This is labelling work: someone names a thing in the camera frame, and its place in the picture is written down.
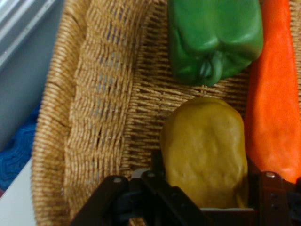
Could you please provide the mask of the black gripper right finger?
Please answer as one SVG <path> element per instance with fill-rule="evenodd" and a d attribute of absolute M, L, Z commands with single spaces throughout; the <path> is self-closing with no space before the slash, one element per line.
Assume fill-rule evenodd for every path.
<path fill-rule="evenodd" d="M 258 226 L 301 224 L 301 178 L 294 183 L 274 171 L 262 171 L 247 157 L 249 206 L 257 212 Z"/>

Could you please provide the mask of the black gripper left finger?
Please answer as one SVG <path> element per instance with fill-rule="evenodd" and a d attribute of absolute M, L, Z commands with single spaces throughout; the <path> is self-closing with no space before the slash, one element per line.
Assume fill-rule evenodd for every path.
<path fill-rule="evenodd" d="M 70 225 L 126 226 L 134 218 L 148 226 L 213 224 L 179 187 L 167 183 L 161 151 L 151 154 L 151 169 L 137 173 L 131 180 L 106 177 Z"/>

